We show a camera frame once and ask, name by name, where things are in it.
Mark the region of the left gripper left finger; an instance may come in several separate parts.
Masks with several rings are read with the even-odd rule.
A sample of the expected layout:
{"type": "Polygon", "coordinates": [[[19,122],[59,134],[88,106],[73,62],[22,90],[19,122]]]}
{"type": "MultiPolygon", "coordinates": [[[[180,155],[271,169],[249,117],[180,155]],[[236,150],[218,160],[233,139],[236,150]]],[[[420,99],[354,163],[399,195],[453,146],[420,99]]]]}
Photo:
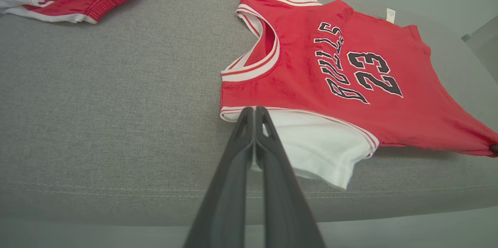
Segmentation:
{"type": "Polygon", "coordinates": [[[242,110],[226,144],[185,248],[243,248],[247,171],[254,149],[254,109],[242,110]]]}

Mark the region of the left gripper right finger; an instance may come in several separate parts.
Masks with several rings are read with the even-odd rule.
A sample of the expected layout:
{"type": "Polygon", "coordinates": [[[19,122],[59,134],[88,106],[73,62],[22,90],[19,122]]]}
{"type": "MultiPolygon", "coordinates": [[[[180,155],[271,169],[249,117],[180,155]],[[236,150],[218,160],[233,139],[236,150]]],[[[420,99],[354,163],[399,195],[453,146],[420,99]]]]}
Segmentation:
{"type": "Polygon", "coordinates": [[[318,225],[266,108],[256,107],[254,123],[255,159],[263,171],[265,247],[324,248],[318,225]]]}

